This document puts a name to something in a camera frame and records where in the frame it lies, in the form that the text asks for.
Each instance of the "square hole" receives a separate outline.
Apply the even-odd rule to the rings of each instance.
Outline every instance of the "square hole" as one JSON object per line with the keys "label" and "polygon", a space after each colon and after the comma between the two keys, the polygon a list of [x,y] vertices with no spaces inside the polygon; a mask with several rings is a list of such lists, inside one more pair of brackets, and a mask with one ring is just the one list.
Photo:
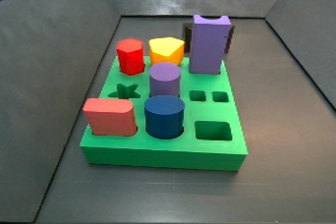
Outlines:
{"label": "square hole", "polygon": [[214,91],[212,93],[212,100],[213,102],[228,102],[226,92]]}
{"label": "square hole", "polygon": [[189,98],[190,98],[190,101],[205,102],[206,101],[205,92],[201,90],[190,90]]}
{"label": "square hole", "polygon": [[197,140],[232,140],[229,124],[218,121],[196,121]]}

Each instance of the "purple cylinder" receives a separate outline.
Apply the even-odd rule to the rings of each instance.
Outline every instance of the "purple cylinder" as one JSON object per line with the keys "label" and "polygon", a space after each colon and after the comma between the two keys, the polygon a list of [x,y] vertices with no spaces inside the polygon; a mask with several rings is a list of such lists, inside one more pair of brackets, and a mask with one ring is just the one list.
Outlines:
{"label": "purple cylinder", "polygon": [[218,74],[230,22],[228,16],[208,20],[194,15],[189,72]]}
{"label": "purple cylinder", "polygon": [[150,96],[180,96],[181,69],[173,63],[157,63],[149,69]]}

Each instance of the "cylinder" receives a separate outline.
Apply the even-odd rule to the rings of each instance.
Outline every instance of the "cylinder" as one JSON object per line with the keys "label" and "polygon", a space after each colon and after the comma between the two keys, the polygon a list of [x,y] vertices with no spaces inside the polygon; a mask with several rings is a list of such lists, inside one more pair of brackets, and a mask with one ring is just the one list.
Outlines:
{"label": "cylinder", "polygon": [[172,95],[157,95],[146,99],[145,129],[154,138],[169,140],[182,134],[184,108],[184,101]]}
{"label": "cylinder", "polygon": [[157,63],[149,69],[150,96],[180,96],[181,69],[173,63]]}

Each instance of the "toy block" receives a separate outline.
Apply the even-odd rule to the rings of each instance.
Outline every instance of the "toy block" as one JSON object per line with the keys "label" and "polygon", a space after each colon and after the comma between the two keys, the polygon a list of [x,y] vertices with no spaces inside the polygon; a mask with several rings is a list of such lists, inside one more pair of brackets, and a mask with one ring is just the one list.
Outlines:
{"label": "toy block", "polygon": [[82,111],[93,135],[132,136],[136,133],[133,104],[129,100],[89,98]]}
{"label": "toy block", "polygon": [[233,32],[234,32],[234,25],[230,25],[229,31],[228,31],[228,36],[226,36],[226,41],[225,41],[225,51],[224,51],[225,54],[228,53],[228,50],[229,50]]}
{"label": "toy block", "polygon": [[150,96],[180,95],[181,69],[173,63],[157,63],[149,69]]}
{"label": "toy block", "polygon": [[184,101],[172,95],[157,95],[144,102],[145,130],[157,139],[169,140],[181,135]]}
{"label": "toy block", "polygon": [[133,38],[121,40],[117,44],[117,54],[121,72],[129,76],[142,73],[142,42]]}
{"label": "toy block", "polygon": [[149,58],[152,65],[161,62],[180,65],[184,59],[184,41],[173,37],[150,39]]}
{"label": "toy block", "polygon": [[[185,23],[184,28],[182,28],[182,40],[185,42],[184,44],[184,52],[189,53],[190,52],[190,42],[192,42],[192,31],[193,31],[193,24],[192,23]],[[234,25],[229,26],[229,31],[228,31],[228,37],[226,37],[226,42],[225,42],[225,50],[224,53],[228,53],[229,46],[230,46],[230,40],[233,37],[233,32],[234,32]]]}
{"label": "toy block", "polygon": [[209,20],[194,15],[193,19],[189,72],[217,75],[230,22],[228,16]]}
{"label": "toy block", "polygon": [[192,31],[193,31],[193,24],[192,23],[184,24],[182,39],[184,39],[184,52],[185,53],[190,52]]}

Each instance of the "shape sorter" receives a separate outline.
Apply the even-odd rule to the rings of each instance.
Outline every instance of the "shape sorter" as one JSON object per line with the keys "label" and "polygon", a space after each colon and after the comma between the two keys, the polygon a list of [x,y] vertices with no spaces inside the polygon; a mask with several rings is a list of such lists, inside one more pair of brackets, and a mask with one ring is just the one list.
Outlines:
{"label": "shape sorter", "polygon": [[101,98],[133,103],[137,132],[130,137],[94,136],[88,125],[80,142],[92,164],[237,171],[248,154],[225,66],[218,75],[190,74],[189,59],[181,68],[180,98],[185,102],[184,132],[170,140],[145,130],[144,102],[149,98],[149,57],[144,72],[128,76],[114,60]]}

